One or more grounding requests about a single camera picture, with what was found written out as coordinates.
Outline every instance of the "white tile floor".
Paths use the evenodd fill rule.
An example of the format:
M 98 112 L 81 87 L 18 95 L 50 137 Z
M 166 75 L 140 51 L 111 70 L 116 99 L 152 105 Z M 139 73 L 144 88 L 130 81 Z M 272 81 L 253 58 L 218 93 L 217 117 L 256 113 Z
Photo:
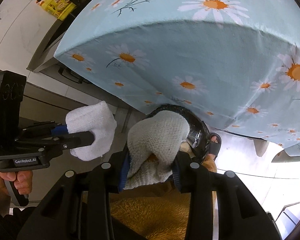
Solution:
M 222 139 L 216 159 L 218 173 L 234 171 L 274 219 L 284 205 L 300 201 L 300 162 L 271 163 L 282 148 L 274 143 L 258 157 L 253 140 L 216 131 Z

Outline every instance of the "brown fuzzy fabric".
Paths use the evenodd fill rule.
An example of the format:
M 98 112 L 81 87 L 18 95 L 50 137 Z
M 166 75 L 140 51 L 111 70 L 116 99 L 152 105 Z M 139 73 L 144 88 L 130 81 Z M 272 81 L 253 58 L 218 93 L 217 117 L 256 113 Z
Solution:
M 209 156 L 202 165 L 209 171 L 217 171 Z M 216 192 L 212 198 L 215 204 Z M 110 196 L 110 201 L 111 215 L 149 240 L 185 238 L 190 194 L 179 193 L 170 182 L 125 190 L 123 194 Z

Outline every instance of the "foot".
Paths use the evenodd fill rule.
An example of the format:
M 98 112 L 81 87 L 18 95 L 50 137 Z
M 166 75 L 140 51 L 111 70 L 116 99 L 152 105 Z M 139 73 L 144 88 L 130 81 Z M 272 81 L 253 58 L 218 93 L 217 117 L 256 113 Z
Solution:
M 217 137 L 214 135 L 210 138 L 210 140 L 212 142 L 215 142 L 215 143 L 219 143 L 218 140 L 217 140 Z M 214 160 L 214 158 L 216 157 L 214 154 L 211 154 L 211 153 L 208 153 L 208 155 Z

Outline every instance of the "white knit glove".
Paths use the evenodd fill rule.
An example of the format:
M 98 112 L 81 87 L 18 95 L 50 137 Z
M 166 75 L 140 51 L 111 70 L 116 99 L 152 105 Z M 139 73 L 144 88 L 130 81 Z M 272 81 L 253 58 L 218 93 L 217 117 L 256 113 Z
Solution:
M 171 111 L 161 111 L 136 123 L 128 133 L 131 162 L 125 189 L 167 180 L 189 131 L 186 119 Z

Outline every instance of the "black trash bag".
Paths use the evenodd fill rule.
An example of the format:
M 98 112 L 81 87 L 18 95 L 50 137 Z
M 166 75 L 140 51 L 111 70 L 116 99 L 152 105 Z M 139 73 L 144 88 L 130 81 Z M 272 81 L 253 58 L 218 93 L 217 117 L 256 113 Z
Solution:
M 190 132 L 187 137 L 187 142 L 190 144 L 192 152 L 195 155 L 195 157 L 192 158 L 192 161 L 202 163 L 204 157 L 207 155 L 207 153 L 209 153 L 208 150 L 210 143 L 210 132 L 206 124 L 203 121 L 201 121 L 189 109 L 183 106 L 176 106 L 170 104 L 164 104 L 159 106 L 157 109 L 148 114 L 146 118 L 151 118 L 160 111 L 164 110 L 178 113 L 187 120 L 190 126 Z

